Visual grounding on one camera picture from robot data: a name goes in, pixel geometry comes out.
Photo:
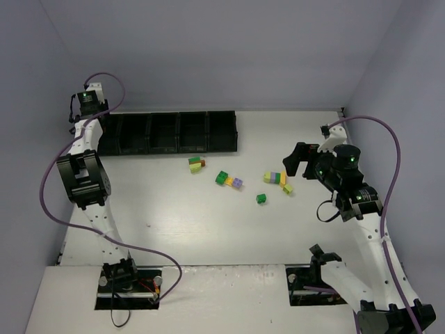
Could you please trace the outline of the yellow curved lego brick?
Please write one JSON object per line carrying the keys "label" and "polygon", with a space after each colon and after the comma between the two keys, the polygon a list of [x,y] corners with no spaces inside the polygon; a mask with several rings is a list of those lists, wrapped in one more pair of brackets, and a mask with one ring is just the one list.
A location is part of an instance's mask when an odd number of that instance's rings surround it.
{"label": "yellow curved lego brick", "polygon": [[280,183],[279,183],[279,185],[280,185],[282,188],[286,185],[286,178],[287,178],[287,176],[286,176],[286,171],[283,170],[283,171],[280,173]]}

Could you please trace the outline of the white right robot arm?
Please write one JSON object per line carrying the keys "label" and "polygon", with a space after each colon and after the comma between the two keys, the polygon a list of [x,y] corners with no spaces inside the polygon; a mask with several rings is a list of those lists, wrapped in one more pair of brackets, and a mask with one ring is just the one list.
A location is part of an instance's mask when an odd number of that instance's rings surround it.
{"label": "white right robot arm", "polygon": [[363,283],[336,253],[312,246],[311,268],[316,281],[333,289],[355,313],[359,333],[422,333],[435,319],[434,308],[422,303],[398,261],[383,216],[378,192],[359,171],[361,151],[341,144],[323,152],[317,144],[299,142],[283,160],[286,174],[318,180],[330,193],[329,203],[346,223],[358,245],[369,275]]}

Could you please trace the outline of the green small lego brick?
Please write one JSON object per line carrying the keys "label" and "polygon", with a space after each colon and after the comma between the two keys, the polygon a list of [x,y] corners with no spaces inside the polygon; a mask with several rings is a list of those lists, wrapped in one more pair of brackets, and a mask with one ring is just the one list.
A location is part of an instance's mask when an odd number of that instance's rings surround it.
{"label": "green small lego brick", "polygon": [[267,201],[267,196],[265,193],[260,193],[256,195],[256,202],[258,205],[262,205]]}

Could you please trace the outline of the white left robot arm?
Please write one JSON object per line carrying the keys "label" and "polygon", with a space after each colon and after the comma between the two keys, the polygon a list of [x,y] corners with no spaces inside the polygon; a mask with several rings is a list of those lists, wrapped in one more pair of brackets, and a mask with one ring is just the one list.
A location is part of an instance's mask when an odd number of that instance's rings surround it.
{"label": "white left robot arm", "polygon": [[56,165],[69,200],[82,211],[88,226],[98,231],[102,257],[99,284],[108,285],[112,292],[130,292],[138,280],[138,270],[111,212],[111,183],[97,152],[103,129],[99,119],[90,119],[107,111],[108,101],[100,83],[86,84],[84,91],[74,96],[80,103],[80,115],[74,118],[76,141]]}

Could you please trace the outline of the lime small lego brick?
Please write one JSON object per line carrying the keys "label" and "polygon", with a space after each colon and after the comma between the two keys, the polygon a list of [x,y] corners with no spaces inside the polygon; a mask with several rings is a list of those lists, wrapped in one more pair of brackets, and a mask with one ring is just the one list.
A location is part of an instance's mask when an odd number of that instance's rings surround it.
{"label": "lime small lego brick", "polygon": [[293,191],[293,187],[290,184],[285,184],[282,189],[287,195],[290,195]]}

